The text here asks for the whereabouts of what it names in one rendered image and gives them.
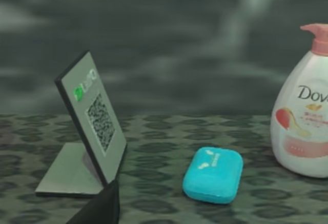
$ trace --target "bottle label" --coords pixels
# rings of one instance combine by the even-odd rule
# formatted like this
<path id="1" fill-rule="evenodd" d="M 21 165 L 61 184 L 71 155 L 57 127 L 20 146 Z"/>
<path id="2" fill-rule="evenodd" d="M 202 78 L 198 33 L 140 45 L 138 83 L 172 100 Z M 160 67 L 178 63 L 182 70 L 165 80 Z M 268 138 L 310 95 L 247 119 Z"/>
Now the bottle label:
<path id="1" fill-rule="evenodd" d="M 286 100 L 275 111 L 284 130 L 283 148 L 296 157 L 328 156 L 328 82 L 314 79 L 301 83 Z"/>

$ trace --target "pump nozzle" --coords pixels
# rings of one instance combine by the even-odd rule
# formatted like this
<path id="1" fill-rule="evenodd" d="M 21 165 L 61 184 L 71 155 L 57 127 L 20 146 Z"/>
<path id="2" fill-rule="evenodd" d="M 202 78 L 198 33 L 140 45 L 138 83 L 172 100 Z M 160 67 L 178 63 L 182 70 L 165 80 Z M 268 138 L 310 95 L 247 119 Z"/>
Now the pump nozzle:
<path id="1" fill-rule="evenodd" d="M 315 35 L 312 52 L 321 56 L 328 56 L 328 24 L 308 24 L 301 26 L 301 30 L 310 31 Z"/>

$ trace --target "qr code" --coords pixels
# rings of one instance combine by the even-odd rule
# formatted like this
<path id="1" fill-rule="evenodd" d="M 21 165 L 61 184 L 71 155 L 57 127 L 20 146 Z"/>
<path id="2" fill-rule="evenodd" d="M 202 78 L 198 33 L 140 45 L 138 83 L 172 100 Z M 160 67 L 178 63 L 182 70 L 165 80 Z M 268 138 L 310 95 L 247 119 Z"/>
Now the qr code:
<path id="1" fill-rule="evenodd" d="M 102 152 L 105 154 L 115 132 L 115 128 L 101 94 L 97 95 L 96 99 L 87 109 L 86 115 L 102 148 Z"/>

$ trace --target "gray backdrop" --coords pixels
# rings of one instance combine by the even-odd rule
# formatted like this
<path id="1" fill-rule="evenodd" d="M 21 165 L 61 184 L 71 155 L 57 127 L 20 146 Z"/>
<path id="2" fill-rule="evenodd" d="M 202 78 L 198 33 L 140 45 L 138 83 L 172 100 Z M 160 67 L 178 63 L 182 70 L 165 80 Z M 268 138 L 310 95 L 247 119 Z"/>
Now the gray backdrop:
<path id="1" fill-rule="evenodd" d="M 328 0 L 0 0 L 0 113 L 66 113 L 91 49 L 118 115 L 270 113 Z"/>

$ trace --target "lotion bottle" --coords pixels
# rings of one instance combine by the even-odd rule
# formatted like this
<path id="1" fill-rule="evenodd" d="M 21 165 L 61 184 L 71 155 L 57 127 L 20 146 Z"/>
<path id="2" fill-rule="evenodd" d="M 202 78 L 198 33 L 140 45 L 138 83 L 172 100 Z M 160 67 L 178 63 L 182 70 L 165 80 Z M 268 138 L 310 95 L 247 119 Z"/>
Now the lotion bottle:
<path id="1" fill-rule="evenodd" d="M 328 24 L 301 27 L 315 35 L 312 49 L 291 72 L 271 116 L 274 155 L 285 168 L 328 178 Z"/>

